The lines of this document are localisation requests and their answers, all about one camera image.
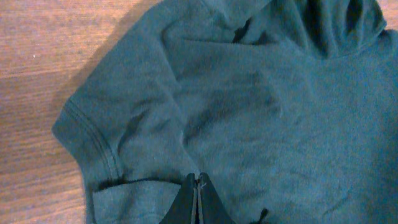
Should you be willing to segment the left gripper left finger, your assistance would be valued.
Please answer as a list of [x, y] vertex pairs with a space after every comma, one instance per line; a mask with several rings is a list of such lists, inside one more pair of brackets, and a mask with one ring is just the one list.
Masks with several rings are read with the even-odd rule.
[[197, 181], [195, 174], [188, 174], [159, 224], [195, 224], [197, 215]]

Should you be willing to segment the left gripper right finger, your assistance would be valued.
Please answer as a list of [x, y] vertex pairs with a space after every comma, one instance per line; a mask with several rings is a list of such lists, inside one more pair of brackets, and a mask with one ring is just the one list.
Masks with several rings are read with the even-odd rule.
[[197, 184], [199, 224], [236, 224], [229, 216], [208, 174], [202, 172]]

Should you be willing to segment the dark green t-shirt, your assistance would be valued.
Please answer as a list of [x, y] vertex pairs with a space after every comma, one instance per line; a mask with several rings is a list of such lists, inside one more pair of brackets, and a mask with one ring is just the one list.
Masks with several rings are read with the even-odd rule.
[[202, 172], [236, 223], [396, 223], [397, 31], [376, 1], [162, 1], [52, 132], [87, 223], [160, 223]]

